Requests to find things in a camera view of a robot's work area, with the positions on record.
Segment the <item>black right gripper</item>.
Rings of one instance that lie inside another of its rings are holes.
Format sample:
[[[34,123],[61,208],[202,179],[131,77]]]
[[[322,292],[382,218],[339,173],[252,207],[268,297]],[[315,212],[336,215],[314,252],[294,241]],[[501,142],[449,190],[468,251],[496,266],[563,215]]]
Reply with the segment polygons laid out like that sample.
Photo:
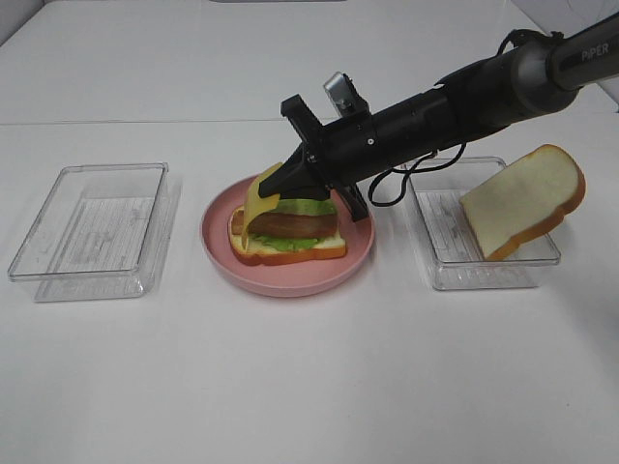
[[[366,218],[368,205],[353,170],[369,150],[368,142],[376,138],[371,114],[356,114],[323,125],[298,95],[283,101],[280,112],[301,143],[282,167],[260,183],[259,195],[279,193],[281,199],[325,201],[335,191],[352,220]]]

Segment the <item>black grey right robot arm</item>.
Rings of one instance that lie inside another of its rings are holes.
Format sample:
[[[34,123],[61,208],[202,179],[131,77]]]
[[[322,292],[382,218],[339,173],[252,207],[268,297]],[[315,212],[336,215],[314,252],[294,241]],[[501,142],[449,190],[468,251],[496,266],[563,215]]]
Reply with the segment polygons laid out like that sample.
[[[368,206],[356,184],[426,154],[563,110],[580,88],[618,74],[618,16],[571,36],[519,29],[505,48],[443,77],[434,88],[372,113],[352,80],[325,85],[339,118],[322,125],[300,96],[280,112],[301,143],[258,188],[260,197],[325,200],[336,191],[353,220]]]

